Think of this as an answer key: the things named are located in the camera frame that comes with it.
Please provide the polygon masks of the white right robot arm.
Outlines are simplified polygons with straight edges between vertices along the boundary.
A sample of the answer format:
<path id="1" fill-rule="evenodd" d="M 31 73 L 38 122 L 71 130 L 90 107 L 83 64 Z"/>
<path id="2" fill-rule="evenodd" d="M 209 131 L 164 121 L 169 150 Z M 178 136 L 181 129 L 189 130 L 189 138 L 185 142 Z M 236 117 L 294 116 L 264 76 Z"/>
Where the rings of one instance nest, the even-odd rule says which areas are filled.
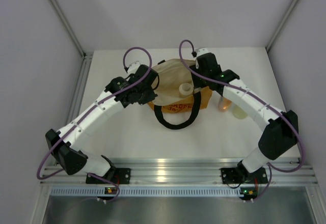
<path id="1" fill-rule="evenodd" d="M 259 98 L 240 77 L 223 71 L 207 48 L 194 51 L 196 64 L 191 66 L 197 87 L 209 87 L 240 107 L 262 130 L 258 146 L 239 164 L 237 176 L 249 182 L 266 163 L 279 158 L 297 144 L 298 118 L 293 111 L 283 112 Z"/>

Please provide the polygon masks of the tan canvas tote bag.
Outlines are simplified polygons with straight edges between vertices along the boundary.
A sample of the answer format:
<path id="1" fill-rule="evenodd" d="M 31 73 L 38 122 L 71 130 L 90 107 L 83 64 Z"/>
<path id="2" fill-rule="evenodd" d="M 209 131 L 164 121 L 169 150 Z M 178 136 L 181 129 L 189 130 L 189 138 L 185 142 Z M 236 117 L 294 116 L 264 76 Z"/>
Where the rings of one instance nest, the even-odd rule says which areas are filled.
<path id="1" fill-rule="evenodd" d="M 212 90 L 204 87 L 202 91 L 186 98 L 179 97 L 179 86 L 182 83 L 193 85 L 192 73 L 184 66 L 180 59 L 163 60 L 153 67 L 158 73 L 154 83 L 157 97 L 148 103 L 154 111 L 156 119 L 167 129 L 181 130 L 190 126 L 197 118 L 201 109 L 206 109 L 212 97 Z M 164 114 L 180 114 L 189 112 L 187 120 L 179 124 L 168 122 Z"/>

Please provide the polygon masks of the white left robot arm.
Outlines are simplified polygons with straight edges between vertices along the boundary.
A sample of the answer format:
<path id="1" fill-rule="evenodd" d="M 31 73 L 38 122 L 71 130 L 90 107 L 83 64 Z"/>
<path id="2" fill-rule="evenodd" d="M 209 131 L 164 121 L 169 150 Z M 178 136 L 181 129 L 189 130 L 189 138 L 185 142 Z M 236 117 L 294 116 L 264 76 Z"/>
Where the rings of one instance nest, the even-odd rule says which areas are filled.
<path id="1" fill-rule="evenodd" d="M 151 102 L 157 97 L 153 84 L 158 73 L 146 65 L 137 65 L 127 78 L 114 78 L 99 97 L 77 118 L 58 131 L 47 131 L 45 138 L 52 156 L 68 175 L 78 172 L 96 174 L 104 183 L 114 180 L 111 161 L 83 151 L 91 135 L 111 116 L 130 104 Z"/>

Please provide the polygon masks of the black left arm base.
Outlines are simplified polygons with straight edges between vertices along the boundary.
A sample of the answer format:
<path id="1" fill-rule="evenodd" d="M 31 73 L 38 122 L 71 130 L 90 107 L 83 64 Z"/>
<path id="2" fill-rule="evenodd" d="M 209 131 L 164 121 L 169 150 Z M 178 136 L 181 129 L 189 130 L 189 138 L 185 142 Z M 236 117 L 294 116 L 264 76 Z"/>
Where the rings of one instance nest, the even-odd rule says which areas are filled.
<path id="1" fill-rule="evenodd" d="M 110 169 L 101 179 L 90 176 L 89 174 L 86 177 L 86 184 L 104 184 L 106 183 L 102 179 L 109 180 L 117 185 L 120 184 L 129 184 L 131 176 L 130 168 L 115 168 Z"/>

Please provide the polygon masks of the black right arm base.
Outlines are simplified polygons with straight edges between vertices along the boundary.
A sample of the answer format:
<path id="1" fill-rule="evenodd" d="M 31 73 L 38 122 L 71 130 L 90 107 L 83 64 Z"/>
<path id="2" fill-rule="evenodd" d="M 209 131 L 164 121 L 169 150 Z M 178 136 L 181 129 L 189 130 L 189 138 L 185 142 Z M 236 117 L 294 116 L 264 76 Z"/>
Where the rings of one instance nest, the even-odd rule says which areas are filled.
<path id="1" fill-rule="evenodd" d="M 265 168 L 261 167 L 253 173 L 248 173 L 238 167 L 221 168 L 223 184 L 266 184 L 268 182 Z"/>

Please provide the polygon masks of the green pump bottle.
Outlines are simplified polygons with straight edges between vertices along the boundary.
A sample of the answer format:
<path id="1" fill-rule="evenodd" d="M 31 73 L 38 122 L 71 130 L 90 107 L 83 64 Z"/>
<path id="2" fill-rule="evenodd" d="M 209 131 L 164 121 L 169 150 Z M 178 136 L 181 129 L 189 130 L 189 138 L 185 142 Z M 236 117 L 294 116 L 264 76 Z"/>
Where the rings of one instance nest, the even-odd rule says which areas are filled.
<path id="1" fill-rule="evenodd" d="M 232 114 L 240 120 L 245 119 L 248 116 L 247 113 L 237 105 L 234 106 Z"/>

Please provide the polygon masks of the orange bottle pink cap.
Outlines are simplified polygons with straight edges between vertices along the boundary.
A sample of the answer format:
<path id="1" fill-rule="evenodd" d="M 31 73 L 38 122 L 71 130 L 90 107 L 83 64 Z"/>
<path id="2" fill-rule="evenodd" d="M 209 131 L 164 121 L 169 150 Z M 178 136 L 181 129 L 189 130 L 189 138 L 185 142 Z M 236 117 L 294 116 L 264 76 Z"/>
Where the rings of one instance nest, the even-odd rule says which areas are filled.
<path id="1" fill-rule="evenodd" d="M 221 112 L 227 111 L 232 104 L 232 101 L 221 96 L 218 102 L 218 110 Z"/>

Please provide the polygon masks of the white bottle black cap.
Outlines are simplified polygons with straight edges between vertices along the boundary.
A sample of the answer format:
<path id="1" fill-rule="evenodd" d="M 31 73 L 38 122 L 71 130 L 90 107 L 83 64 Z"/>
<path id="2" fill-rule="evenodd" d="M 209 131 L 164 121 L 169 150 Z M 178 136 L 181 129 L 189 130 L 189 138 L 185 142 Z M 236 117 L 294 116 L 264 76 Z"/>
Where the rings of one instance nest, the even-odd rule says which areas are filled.
<path id="1" fill-rule="evenodd" d="M 200 91 L 202 91 L 202 90 L 203 90 L 203 88 L 201 88 L 201 87 L 194 88 L 194 90 L 193 90 L 193 94 L 196 94 L 196 93 L 198 93 L 198 92 L 200 92 Z"/>

